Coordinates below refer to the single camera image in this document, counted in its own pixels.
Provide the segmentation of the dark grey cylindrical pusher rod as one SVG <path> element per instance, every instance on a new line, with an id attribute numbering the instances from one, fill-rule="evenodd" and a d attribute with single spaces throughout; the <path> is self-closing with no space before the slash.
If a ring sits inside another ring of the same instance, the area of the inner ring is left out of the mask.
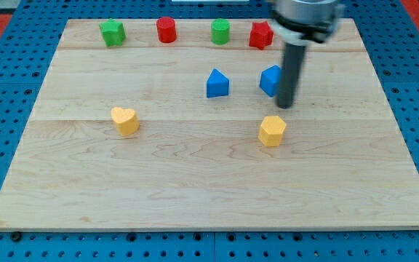
<path id="1" fill-rule="evenodd" d="M 290 108 L 294 103 L 305 53 L 306 46 L 285 44 L 282 70 L 276 94 L 276 105 L 279 108 Z"/>

